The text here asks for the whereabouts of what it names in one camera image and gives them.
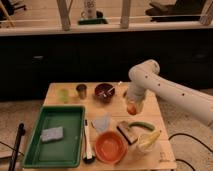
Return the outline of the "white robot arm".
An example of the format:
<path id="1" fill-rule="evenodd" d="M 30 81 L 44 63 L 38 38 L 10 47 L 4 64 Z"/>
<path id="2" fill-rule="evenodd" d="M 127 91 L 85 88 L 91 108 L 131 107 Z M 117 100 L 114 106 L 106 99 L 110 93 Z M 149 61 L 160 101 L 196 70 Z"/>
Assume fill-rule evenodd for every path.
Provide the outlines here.
<path id="1" fill-rule="evenodd" d="M 188 88 L 159 76 L 160 66 L 150 59 L 133 66 L 128 73 L 131 80 L 126 101 L 135 107 L 145 99 L 150 90 L 164 100 L 187 110 L 198 121 L 213 130 L 213 96 Z"/>

